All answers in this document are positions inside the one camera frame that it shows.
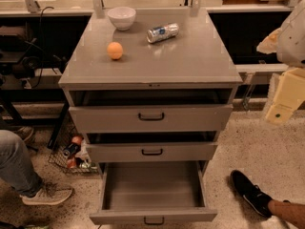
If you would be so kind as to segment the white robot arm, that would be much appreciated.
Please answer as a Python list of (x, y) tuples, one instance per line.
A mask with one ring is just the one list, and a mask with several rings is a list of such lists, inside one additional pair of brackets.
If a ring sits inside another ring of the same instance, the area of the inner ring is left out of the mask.
[(264, 119), (272, 124), (286, 122), (305, 101), (305, 1), (297, 4), (281, 27), (271, 32), (256, 47), (258, 52), (276, 53), (288, 66), (270, 81)]

